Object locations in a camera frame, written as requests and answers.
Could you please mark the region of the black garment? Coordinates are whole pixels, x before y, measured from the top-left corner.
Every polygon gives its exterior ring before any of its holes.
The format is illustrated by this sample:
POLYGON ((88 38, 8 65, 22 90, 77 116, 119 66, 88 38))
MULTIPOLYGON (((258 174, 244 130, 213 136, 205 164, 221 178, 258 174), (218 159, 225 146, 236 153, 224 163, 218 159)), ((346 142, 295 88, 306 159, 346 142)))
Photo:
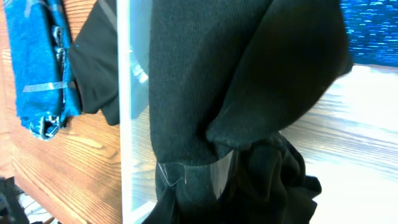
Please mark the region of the black garment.
POLYGON ((353 61, 337 0, 154 1, 147 223, 308 223, 319 180, 281 131, 353 61))
POLYGON ((84 113, 102 111, 119 124, 116 0, 97 0, 70 47, 69 59, 84 113))

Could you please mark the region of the blue denim jeans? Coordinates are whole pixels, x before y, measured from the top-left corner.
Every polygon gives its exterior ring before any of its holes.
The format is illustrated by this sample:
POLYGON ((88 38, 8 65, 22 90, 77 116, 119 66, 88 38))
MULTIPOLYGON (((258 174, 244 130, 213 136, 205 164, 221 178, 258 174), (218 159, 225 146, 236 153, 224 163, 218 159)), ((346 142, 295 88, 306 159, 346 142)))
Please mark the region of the blue denim jeans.
POLYGON ((81 113, 69 61, 72 38, 61 0, 3 2, 21 125, 52 139, 81 113))

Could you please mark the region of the clear plastic storage bin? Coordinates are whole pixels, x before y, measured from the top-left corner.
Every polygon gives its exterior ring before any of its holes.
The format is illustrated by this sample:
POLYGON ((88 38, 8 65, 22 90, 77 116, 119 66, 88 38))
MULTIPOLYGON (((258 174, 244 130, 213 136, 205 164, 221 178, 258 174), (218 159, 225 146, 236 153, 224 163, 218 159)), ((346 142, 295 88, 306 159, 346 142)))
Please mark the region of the clear plastic storage bin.
MULTIPOLYGON (((118 57, 123 219, 156 201, 147 104, 152 3, 119 1, 118 57)), ((397 222, 397 68, 355 63, 282 134, 323 192, 312 223, 397 222)))

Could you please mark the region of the blue sparkly garment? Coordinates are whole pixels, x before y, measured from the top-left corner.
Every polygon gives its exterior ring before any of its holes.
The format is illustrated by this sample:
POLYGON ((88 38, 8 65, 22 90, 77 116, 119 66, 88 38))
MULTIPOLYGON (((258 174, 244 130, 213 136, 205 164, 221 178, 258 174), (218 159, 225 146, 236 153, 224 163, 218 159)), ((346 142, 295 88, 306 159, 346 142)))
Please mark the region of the blue sparkly garment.
POLYGON ((349 51, 358 64, 397 66, 397 0, 342 0, 349 51))

